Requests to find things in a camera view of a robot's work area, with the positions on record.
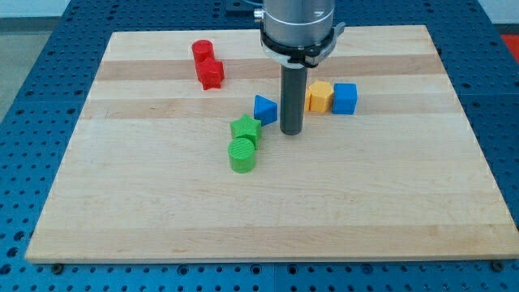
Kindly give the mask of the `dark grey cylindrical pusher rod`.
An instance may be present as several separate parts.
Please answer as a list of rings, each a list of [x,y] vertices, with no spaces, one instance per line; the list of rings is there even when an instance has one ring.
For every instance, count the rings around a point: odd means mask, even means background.
[[[281,68],[280,129],[286,135],[302,130],[307,69]]]

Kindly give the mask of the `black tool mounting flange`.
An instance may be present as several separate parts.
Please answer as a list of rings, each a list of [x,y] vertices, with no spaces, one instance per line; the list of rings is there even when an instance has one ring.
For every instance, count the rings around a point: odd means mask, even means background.
[[[276,43],[263,29],[260,29],[260,40],[265,54],[290,69],[303,67],[314,68],[325,60],[335,49],[337,39],[345,30],[345,23],[341,22],[332,27],[330,33],[320,42],[309,46],[288,46]]]

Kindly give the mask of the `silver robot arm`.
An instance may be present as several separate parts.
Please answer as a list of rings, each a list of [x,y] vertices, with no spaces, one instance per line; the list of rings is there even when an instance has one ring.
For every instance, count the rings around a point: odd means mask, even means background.
[[[280,129],[302,131],[307,74],[335,49],[345,30],[334,24],[333,0],[263,0],[255,10],[266,55],[281,65]]]

